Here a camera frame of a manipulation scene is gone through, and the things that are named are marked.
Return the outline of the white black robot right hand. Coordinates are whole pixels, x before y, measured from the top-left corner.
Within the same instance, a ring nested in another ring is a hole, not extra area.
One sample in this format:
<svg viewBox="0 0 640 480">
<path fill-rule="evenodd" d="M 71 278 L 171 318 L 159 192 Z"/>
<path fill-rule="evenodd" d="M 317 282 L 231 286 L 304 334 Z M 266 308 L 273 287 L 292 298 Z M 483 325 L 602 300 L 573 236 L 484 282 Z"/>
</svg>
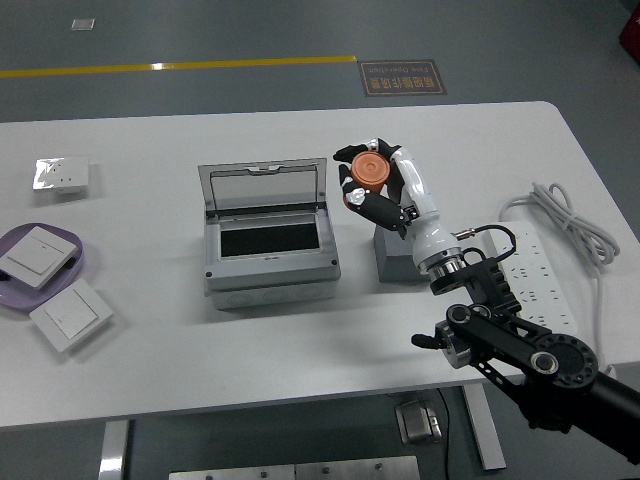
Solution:
<svg viewBox="0 0 640 480">
<path fill-rule="evenodd" d="M 413 263 L 435 281 L 463 267 L 457 238 L 442 227 L 440 213 L 414 157 L 380 138 L 336 151 L 346 207 L 411 243 Z"/>
</svg>

